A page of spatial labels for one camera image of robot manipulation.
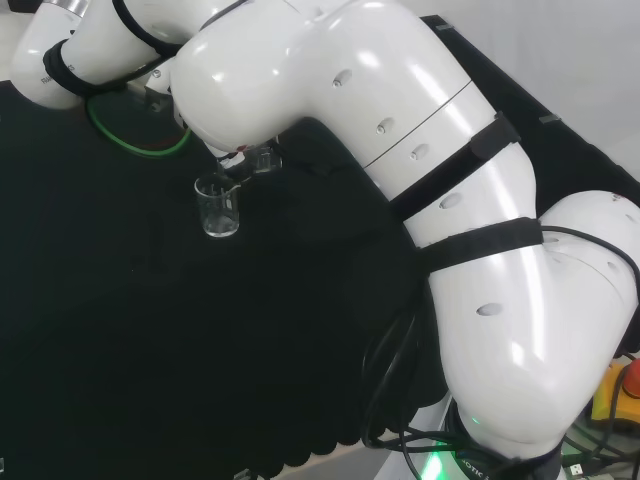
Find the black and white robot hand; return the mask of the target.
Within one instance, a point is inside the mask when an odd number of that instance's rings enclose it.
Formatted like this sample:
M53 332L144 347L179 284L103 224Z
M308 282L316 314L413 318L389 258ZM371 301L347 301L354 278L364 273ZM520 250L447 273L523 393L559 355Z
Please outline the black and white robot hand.
M233 153L224 152L210 145L207 148L216 158L219 169L237 182L276 171L282 167L281 156L269 143Z

